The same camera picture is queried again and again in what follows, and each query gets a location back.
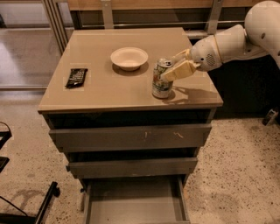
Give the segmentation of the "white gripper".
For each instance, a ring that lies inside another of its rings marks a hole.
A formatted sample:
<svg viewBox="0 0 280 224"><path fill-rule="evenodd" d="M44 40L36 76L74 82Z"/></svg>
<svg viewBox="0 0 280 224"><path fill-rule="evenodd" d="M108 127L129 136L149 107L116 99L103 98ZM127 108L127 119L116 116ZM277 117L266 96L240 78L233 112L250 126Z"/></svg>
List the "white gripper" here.
<svg viewBox="0 0 280 224"><path fill-rule="evenodd" d="M163 72L160 75L162 81L171 82L184 79L192 76L197 70L208 72L222 65L214 35L199 40L191 50L185 49L172 56L171 59L174 63L178 63L181 60L184 61Z"/></svg>

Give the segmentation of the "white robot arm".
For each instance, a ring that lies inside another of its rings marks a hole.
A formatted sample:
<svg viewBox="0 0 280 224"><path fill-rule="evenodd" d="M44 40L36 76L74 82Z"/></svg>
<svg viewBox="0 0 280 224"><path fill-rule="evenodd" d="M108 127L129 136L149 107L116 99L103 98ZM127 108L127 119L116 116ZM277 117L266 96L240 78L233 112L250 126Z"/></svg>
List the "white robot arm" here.
<svg viewBox="0 0 280 224"><path fill-rule="evenodd" d="M160 74L175 81L197 71L208 72L232 60L251 60L270 55L280 67L280 3L262 1L253 6L243 25L199 40L171 58L174 66Z"/></svg>

